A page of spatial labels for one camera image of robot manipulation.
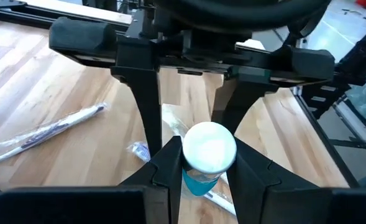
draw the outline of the wood grain surface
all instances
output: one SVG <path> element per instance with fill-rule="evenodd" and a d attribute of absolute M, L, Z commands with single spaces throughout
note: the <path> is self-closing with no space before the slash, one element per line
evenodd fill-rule
<path fill-rule="evenodd" d="M 130 89 L 109 70 L 77 64 L 48 47 L 48 30 L 0 22 L 0 141 L 105 101 L 110 108 L 38 147 L 0 163 L 0 188 L 117 185 L 143 163 L 127 148 L 144 141 Z M 162 103 L 188 127 L 209 121 L 220 75 L 160 72 Z M 163 123 L 163 142 L 172 136 Z M 259 99 L 236 136 L 286 169 L 319 186 L 347 187 L 290 90 Z M 215 191 L 228 200 L 228 186 Z M 201 197 L 182 196 L 180 223 L 236 223 Z"/>

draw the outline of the blue liquid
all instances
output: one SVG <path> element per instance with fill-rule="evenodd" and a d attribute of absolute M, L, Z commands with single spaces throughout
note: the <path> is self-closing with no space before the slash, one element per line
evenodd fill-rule
<path fill-rule="evenodd" d="M 215 186 L 218 180 L 215 179 L 212 182 L 200 182 L 192 179 L 185 170 L 183 170 L 183 178 L 188 190 L 190 190 L 190 192 L 195 196 L 202 196 L 209 192 Z"/>

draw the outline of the white cup lid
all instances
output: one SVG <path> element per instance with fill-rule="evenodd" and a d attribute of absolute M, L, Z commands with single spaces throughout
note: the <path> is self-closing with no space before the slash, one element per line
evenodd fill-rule
<path fill-rule="evenodd" d="M 202 122 L 188 130 L 183 140 L 183 154 L 192 168 L 204 174 L 218 174 L 235 161 L 237 145 L 223 125 Z"/>

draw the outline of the cup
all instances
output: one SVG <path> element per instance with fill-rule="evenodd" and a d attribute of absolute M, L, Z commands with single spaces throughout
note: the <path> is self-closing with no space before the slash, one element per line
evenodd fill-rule
<path fill-rule="evenodd" d="M 217 183 L 236 159 L 234 136 L 223 125 L 202 122 L 188 130 L 183 140 L 183 179 L 195 196 L 202 196 Z"/>

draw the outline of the black foam pad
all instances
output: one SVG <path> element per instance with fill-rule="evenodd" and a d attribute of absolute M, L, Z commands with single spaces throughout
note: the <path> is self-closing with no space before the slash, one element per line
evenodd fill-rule
<path fill-rule="evenodd" d="M 116 33 L 105 22 L 74 21 L 58 18 L 50 27 L 51 49 L 101 51 L 115 46 Z"/>

